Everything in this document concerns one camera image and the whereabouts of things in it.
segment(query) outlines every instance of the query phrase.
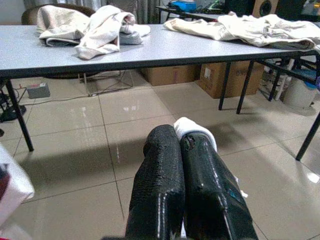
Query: white bag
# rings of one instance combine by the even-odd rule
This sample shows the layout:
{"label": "white bag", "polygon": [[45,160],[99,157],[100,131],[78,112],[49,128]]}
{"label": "white bag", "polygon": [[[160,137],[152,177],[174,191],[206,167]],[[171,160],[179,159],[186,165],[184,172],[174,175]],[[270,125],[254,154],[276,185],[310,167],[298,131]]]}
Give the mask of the white bag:
{"label": "white bag", "polygon": [[4,194],[0,196],[0,228],[19,205],[35,194],[35,189],[26,172],[15,162],[0,144],[0,168],[9,174]]}

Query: white cloth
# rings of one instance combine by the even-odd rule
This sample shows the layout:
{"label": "white cloth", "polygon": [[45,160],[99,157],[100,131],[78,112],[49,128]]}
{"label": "white cloth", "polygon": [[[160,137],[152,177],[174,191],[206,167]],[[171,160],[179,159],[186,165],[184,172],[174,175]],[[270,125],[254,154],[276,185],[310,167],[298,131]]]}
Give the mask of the white cloth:
{"label": "white cloth", "polygon": [[175,18],[163,25],[172,31],[218,41],[241,39],[257,47],[272,45],[281,49],[315,49],[320,53],[319,27],[308,21],[287,21],[275,14],[255,18],[246,15],[237,17],[234,12],[230,12],[219,16],[217,22],[206,22],[203,19],[188,22]]}
{"label": "white cloth", "polygon": [[39,9],[37,30],[48,46],[78,44],[78,57],[90,60],[120,50],[120,44],[137,45],[150,33],[147,25],[135,24],[135,16],[106,5],[91,17],[76,10],[46,5]]}
{"label": "white cloth", "polygon": [[0,200],[0,226],[26,199],[34,196],[35,190],[25,171],[14,161],[0,144],[0,167],[9,174],[9,182]]}
{"label": "white cloth", "polygon": [[190,120],[189,118],[180,117],[173,124],[173,127],[174,127],[175,134],[176,134],[179,142],[181,141],[183,136],[186,135],[186,134],[194,133],[194,132],[203,133],[209,138],[213,149],[216,152],[218,152],[216,140],[215,140],[215,137],[213,136],[213,134],[208,129],[204,128],[203,126],[200,126],[200,125],[196,124],[194,121]]}

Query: cardboard box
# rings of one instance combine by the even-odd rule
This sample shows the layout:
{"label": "cardboard box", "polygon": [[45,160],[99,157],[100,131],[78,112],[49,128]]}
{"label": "cardboard box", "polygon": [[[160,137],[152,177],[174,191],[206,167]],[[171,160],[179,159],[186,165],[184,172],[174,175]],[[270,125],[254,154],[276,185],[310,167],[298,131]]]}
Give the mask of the cardboard box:
{"label": "cardboard box", "polygon": [[[249,63],[249,61],[237,61],[231,63],[225,97],[237,97],[241,95]],[[221,96],[226,65],[227,64],[225,62],[202,65],[198,85],[214,99],[218,99]],[[256,94],[263,72],[264,66],[255,62],[250,81],[246,89],[246,95]]]}
{"label": "cardboard box", "polygon": [[150,67],[141,69],[152,86],[189,83],[199,79],[199,65]]}

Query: white bucket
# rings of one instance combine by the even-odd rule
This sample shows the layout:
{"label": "white bucket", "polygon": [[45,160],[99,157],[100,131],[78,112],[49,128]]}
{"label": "white bucket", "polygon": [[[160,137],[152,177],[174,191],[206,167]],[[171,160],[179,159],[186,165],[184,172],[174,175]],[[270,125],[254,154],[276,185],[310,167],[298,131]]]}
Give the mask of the white bucket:
{"label": "white bucket", "polygon": [[316,94],[317,90],[315,88],[309,87],[304,81],[293,77],[283,102],[288,106],[304,109],[311,105]]}

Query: shiny floor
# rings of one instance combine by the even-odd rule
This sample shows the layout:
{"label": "shiny floor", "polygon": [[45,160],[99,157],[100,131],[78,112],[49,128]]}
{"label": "shiny floor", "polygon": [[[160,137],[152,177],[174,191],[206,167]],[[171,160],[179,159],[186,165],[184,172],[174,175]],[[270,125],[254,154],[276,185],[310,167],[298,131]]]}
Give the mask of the shiny floor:
{"label": "shiny floor", "polygon": [[[99,240],[125,231],[133,177],[150,130],[185,116],[208,128],[218,153],[239,178],[261,240],[309,240],[320,235],[320,133],[301,162],[295,161],[318,111],[320,98],[298,112],[258,92],[227,98],[224,110],[194,82],[151,87],[133,72],[129,90],[28,105],[34,152],[18,122],[1,123],[1,143],[29,174],[35,197],[5,224],[16,239]],[[48,82],[51,97],[85,95],[78,80],[17,79],[15,86]]]}

